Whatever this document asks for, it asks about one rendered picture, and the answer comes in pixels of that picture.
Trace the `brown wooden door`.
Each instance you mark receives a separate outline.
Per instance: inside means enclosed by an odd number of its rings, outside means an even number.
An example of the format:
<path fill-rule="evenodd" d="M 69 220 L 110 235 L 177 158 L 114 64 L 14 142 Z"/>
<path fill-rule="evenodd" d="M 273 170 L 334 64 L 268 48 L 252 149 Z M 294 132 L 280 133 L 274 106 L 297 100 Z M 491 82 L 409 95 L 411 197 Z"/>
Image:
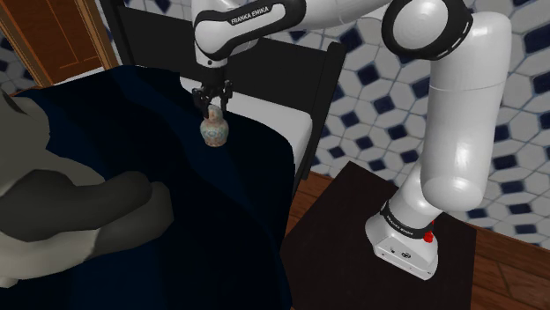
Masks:
<path fill-rule="evenodd" d="M 118 65 L 95 0 L 0 0 L 0 30 L 40 87 Z"/>

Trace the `grey plush toy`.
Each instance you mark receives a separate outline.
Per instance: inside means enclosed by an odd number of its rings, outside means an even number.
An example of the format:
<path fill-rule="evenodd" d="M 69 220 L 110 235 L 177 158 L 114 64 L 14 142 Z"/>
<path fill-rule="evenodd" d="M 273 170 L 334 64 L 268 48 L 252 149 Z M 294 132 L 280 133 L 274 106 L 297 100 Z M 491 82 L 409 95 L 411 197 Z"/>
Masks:
<path fill-rule="evenodd" d="M 0 287 L 63 272 L 154 240 L 174 221 L 170 193 L 138 172 L 104 180 L 48 151 L 49 121 L 0 89 Z"/>

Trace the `bed with dark blue blanket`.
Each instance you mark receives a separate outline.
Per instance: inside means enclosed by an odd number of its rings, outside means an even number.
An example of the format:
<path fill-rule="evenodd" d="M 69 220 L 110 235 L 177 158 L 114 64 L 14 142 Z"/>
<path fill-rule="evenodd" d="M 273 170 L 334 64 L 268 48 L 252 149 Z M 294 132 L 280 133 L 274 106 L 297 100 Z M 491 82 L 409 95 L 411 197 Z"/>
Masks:
<path fill-rule="evenodd" d="M 226 114 L 229 137 L 210 147 L 182 73 L 139 63 L 13 98 L 47 115 L 48 151 L 104 180 L 142 173 L 170 193 L 174 221 L 158 238 L 63 272 L 0 287 L 0 310 L 290 310 L 279 250 L 299 165 L 291 119 L 275 107 L 327 109 L 345 58 L 264 36 L 227 66 L 257 119 Z"/>

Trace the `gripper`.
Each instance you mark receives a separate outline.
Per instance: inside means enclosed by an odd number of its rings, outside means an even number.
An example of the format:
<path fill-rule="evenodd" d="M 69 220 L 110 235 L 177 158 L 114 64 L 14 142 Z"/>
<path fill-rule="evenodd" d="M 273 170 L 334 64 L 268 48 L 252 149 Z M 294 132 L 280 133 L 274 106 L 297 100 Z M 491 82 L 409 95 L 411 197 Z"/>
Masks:
<path fill-rule="evenodd" d="M 227 111 L 227 103 L 233 98 L 233 82 L 227 79 L 227 67 L 203 69 L 203 87 L 193 88 L 194 105 L 200 110 L 205 119 L 209 118 L 209 106 L 212 97 L 209 92 L 219 92 L 220 107 Z"/>

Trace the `patterned ceramic vase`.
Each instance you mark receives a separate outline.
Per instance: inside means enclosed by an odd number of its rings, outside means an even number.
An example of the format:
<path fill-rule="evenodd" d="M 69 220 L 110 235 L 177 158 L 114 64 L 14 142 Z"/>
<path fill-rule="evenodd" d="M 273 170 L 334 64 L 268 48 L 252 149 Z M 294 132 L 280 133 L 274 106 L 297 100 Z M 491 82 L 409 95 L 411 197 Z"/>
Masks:
<path fill-rule="evenodd" d="M 208 107 L 208 117 L 200 124 L 200 133 L 204 142 L 211 147 L 220 147 L 227 141 L 229 127 L 223 111 L 216 105 Z"/>

